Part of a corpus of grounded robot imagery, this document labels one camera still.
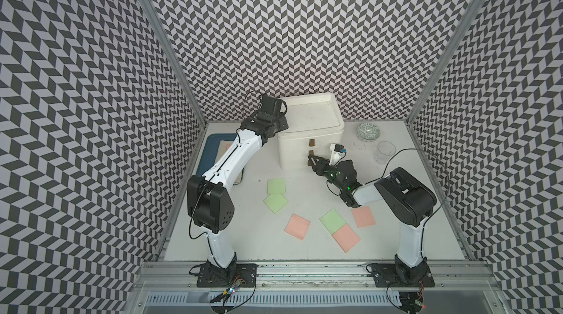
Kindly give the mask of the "pink sticky note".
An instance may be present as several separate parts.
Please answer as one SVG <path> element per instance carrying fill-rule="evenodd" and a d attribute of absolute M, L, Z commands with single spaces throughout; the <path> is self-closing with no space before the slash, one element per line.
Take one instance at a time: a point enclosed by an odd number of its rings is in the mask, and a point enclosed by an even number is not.
<path fill-rule="evenodd" d="M 353 249 L 359 242 L 359 236 L 353 231 L 349 224 L 344 224 L 339 230 L 337 230 L 333 235 L 334 240 L 343 250 L 343 252 L 349 252 Z"/>
<path fill-rule="evenodd" d="M 309 226 L 309 220 L 306 220 L 305 218 L 300 217 L 297 214 L 293 214 L 290 217 L 290 220 L 287 223 L 284 232 L 290 234 L 290 236 L 293 236 L 300 241 L 303 241 L 309 229 Z"/>
<path fill-rule="evenodd" d="M 376 224 L 375 217 L 369 206 L 352 209 L 353 218 L 358 228 L 366 228 Z"/>

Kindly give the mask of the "white drawer cabinet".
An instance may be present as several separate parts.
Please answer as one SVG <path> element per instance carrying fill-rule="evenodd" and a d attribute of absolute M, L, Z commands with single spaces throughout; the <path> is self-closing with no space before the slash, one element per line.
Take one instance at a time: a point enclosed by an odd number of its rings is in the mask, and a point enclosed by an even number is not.
<path fill-rule="evenodd" d="M 330 156 L 330 146 L 341 143 L 345 124 L 334 94 L 309 94 L 283 99 L 288 129 L 277 133 L 283 170 L 308 167 L 310 154 Z"/>

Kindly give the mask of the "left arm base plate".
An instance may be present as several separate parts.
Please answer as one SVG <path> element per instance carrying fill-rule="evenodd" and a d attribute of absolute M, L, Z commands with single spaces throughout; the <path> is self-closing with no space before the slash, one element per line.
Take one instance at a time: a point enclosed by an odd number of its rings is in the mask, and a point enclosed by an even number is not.
<path fill-rule="evenodd" d="M 240 281 L 240 287 L 253 288 L 256 285 L 256 276 L 256 264 L 233 263 L 226 269 L 222 269 L 206 261 L 199 267 L 196 286 L 198 288 L 227 288 L 236 281 Z"/>

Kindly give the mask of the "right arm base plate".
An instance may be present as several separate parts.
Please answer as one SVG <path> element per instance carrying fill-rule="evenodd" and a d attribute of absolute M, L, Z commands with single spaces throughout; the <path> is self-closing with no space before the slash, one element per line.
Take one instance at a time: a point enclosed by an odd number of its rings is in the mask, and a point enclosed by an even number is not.
<path fill-rule="evenodd" d="M 435 280 L 427 263 L 410 268 L 404 264 L 374 263 L 368 266 L 377 288 L 434 288 Z"/>

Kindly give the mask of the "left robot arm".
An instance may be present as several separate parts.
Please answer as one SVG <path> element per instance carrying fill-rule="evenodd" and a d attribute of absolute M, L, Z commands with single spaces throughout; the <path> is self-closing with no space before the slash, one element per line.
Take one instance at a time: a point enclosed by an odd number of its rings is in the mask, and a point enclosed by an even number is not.
<path fill-rule="evenodd" d="M 235 180 L 269 139 L 288 129 L 286 114 L 283 99 L 262 94 L 259 107 L 242 121 L 224 155 L 202 176 L 191 176 L 187 182 L 191 224 L 202 230 L 209 246 L 208 262 L 217 269 L 229 269 L 235 262 L 235 251 L 224 235 L 234 217 L 230 192 Z"/>

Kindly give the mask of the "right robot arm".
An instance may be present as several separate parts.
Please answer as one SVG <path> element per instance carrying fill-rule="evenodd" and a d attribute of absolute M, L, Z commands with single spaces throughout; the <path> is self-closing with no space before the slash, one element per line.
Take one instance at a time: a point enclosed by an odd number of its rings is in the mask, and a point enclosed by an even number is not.
<path fill-rule="evenodd" d="M 389 174 L 366 184 L 359 183 L 351 160 L 331 160 L 313 154 L 308 165 L 328 184 L 338 189 L 338 197 L 350 208 L 385 201 L 400 222 L 400 243 L 395 256 L 398 271 L 414 271 L 425 263 L 423 237 L 425 225 L 434 215 L 435 194 L 407 170 L 397 167 Z"/>

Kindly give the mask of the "pink sticky note bottom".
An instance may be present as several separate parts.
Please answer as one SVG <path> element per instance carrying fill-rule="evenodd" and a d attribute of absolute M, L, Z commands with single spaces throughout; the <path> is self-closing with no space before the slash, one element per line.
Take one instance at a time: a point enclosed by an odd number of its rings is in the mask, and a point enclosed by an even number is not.
<path fill-rule="evenodd" d="M 349 252 L 353 249 L 359 242 L 359 236 L 353 231 L 349 224 L 344 224 L 339 230 L 337 230 L 333 235 L 334 240 L 343 250 L 343 252 Z"/>

